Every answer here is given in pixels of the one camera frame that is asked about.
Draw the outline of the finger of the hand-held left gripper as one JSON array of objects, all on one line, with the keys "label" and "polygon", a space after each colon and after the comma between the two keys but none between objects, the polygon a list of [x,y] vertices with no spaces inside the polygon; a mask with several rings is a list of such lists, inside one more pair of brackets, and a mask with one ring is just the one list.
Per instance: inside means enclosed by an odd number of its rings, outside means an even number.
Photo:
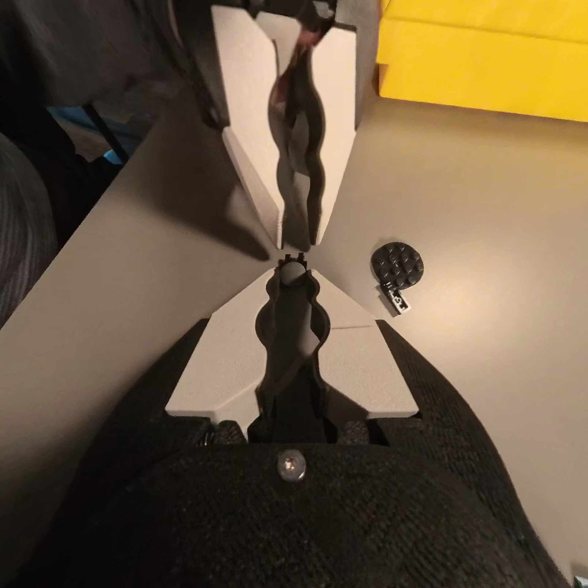
[{"label": "finger of the hand-held left gripper", "polygon": [[285,204],[269,105],[302,26],[293,17],[260,11],[253,18],[244,8],[226,5],[212,5],[211,16],[229,115],[223,142],[266,234],[281,249]]},{"label": "finger of the hand-held left gripper", "polygon": [[310,58],[310,234],[325,236],[356,137],[356,31],[334,25]]}]

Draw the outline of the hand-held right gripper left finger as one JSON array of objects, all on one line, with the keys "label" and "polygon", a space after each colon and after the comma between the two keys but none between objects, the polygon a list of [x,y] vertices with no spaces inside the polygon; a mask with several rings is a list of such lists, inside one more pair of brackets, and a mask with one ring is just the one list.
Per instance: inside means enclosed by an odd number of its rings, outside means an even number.
[{"label": "hand-held right gripper left finger", "polygon": [[234,421],[242,430],[259,417],[256,390],[267,351],[255,327],[274,277],[275,269],[266,271],[211,315],[165,406],[168,415]]}]

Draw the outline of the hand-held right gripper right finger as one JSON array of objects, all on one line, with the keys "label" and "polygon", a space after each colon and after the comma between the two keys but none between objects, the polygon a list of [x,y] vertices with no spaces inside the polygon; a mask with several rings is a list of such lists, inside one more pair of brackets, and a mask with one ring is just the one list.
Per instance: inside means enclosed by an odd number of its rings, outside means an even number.
[{"label": "hand-held right gripper right finger", "polygon": [[308,271],[313,353],[329,420],[414,416],[419,408],[374,316],[316,270]]}]

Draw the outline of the black rectangular lego plate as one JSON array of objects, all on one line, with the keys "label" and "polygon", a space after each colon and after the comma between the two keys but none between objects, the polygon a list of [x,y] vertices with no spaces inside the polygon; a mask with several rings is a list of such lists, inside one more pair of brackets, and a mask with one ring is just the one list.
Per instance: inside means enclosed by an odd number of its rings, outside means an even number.
[{"label": "black rectangular lego plate", "polygon": [[379,283],[379,289],[396,315],[403,315],[411,310],[411,305],[402,295],[401,290],[395,287],[393,283],[381,282]]}]

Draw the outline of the round black studded lego plate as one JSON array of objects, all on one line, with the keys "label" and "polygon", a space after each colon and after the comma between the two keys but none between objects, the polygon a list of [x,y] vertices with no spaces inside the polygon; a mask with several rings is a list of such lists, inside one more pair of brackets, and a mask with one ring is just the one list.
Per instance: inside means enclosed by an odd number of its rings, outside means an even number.
[{"label": "round black studded lego plate", "polygon": [[422,256],[403,242],[389,242],[371,255],[371,266],[380,286],[405,290],[418,283],[424,274]]}]

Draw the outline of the yellow plastic bin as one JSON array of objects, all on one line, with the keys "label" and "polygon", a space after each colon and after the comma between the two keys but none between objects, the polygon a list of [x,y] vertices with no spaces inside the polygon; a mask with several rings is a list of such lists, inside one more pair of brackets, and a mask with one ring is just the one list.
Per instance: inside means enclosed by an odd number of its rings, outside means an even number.
[{"label": "yellow plastic bin", "polygon": [[379,94],[587,122],[587,1],[381,1]]}]

